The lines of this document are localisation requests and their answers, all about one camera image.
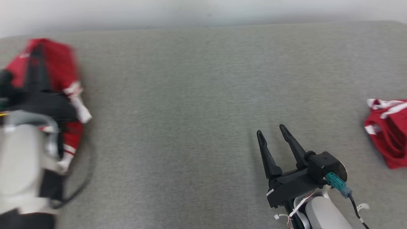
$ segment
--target white stripe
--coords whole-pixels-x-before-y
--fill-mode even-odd
[[[92,115],[83,104],[81,97],[79,95],[71,95],[69,96],[69,99],[71,100],[72,106],[74,106],[77,111],[78,119],[81,123],[87,123],[92,118]]]
[[[71,164],[72,158],[74,158],[74,155],[69,154],[67,152],[63,153],[63,158],[60,162],[58,162],[58,165],[62,168],[62,172],[66,173],[68,171],[69,165]]]
[[[373,110],[386,109],[386,108],[395,106],[397,104],[403,103],[403,101],[399,101],[399,100],[385,101],[385,100],[378,99],[379,104],[373,104],[375,101],[376,101],[376,99],[367,100],[368,106],[371,107]]]
[[[374,135],[376,135],[376,131],[374,130],[374,128],[373,128],[372,125],[365,126],[365,130],[366,130],[366,132],[367,132],[368,134],[374,134]]]
[[[66,145],[66,144],[63,145],[63,149],[66,150],[66,151],[69,151],[69,152],[71,152],[71,153],[73,153],[73,154],[76,152],[76,149],[75,149],[75,148],[73,148],[73,147],[70,146],[70,145]]]
[[[69,87],[65,88],[63,92],[67,95],[72,94],[76,90],[78,90],[81,87],[81,83],[79,81],[75,81],[69,85]]]
[[[30,53],[23,53],[23,54],[21,54],[20,55],[20,58],[22,59],[22,58],[27,58],[27,57],[29,57],[30,56]]]
[[[384,112],[383,114],[381,114],[381,115],[380,115],[380,118],[381,118],[381,119],[385,119],[385,118],[387,118],[389,115],[394,114],[394,113],[398,113],[398,112],[400,112],[400,111],[402,111],[402,110],[404,110],[404,109],[406,109],[406,108],[407,108],[407,103],[399,104],[399,105],[397,105],[397,106],[394,106],[394,107],[388,109],[386,112]]]
[[[372,107],[374,101],[375,101],[375,99],[368,99],[368,101],[367,101],[367,102],[368,102],[368,106],[369,106],[369,107]]]

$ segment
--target white cable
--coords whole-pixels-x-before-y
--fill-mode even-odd
[[[286,215],[286,214],[279,214],[279,215],[277,215],[277,214],[275,214],[274,215],[274,218],[276,219],[276,220],[278,220],[281,216],[285,216],[285,217],[289,217],[288,215]]]
[[[289,216],[288,216],[288,221],[287,221],[287,226],[288,226],[288,228],[291,228],[291,227],[289,226],[289,225],[290,225],[291,217],[293,217],[293,215],[294,215],[295,213],[297,213],[297,211],[300,209],[301,205],[303,205],[304,202],[314,194],[314,192],[315,192],[315,189],[314,189],[314,191],[312,191],[311,194],[308,194],[306,197],[304,197],[304,199],[302,199],[302,201],[301,201],[301,202],[293,209],[293,211],[289,214]]]

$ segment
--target red cloth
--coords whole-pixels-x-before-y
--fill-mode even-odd
[[[42,45],[52,90],[54,92],[64,92],[76,108],[78,119],[84,123],[87,122],[91,116],[80,100],[82,88],[79,83],[74,56],[68,45],[48,39],[30,40],[23,52],[15,57],[6,67],[13,74],[12,84],[17,88],[24,85],[30,53],[39,43]],[[81,116],[83,112],[87,112],[85,118]],[[78,148],[83,132],[80,121],[66,123],[65,128],[63,128],[67,130],[63,132],[64,151],[66,153],[74,155]]]
[[[407,167],[407,100],[369,99],[365,129],[390,169]]]

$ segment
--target gray fabric surface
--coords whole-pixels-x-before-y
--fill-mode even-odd
[[[60,229],[286,228],[266,200],[256,130],[284,171],[278,129],[329,151],[370,228],[406,228],[407,169],[389,170],[363,128],[367,98],[407,98],[407,27],[395,22],[49,34],[77,52],[98,150]],[[0,65],[27,37],[0,40]],[[84,178],[78,155],[69,181]],[[351,203],[332,201],[355,227]]]

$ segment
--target black cable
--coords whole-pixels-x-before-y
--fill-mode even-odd
[[[83,190],[88,186],[90,181],[92,180],[93,177],[93,172],[96,167],[96,147],[94,143],[88,138],[87,135],[83,135],[83,142],[88,144],[89,147],[89,167],[88,167],[88,174],[86,176],[85,181],[81,184],[81,186],[68,198],[63,199],[60,203],[55,204],[51,199],[49,200],[49,205],[53,209],[60,209],[63,206],[67,205],[69,202],[71,202],[73,199],[75,199],[80,193],[83,192]]]
[[[353,200],[352,194],[349,194],[348,197],[349,197],[350,201],[352,202],[353,209],[355,210],[356,217],[360,220],[361,217],[360,217],[360,215],[359,215],[359,212],[357,211],[356,203],[355,203],[355,201]],[[361,222],[362,222],[363,226],[365,226],[366,229],[369,229],[369,227],[366,225],[365,222],[363,222],[363,220],[361,220]]]

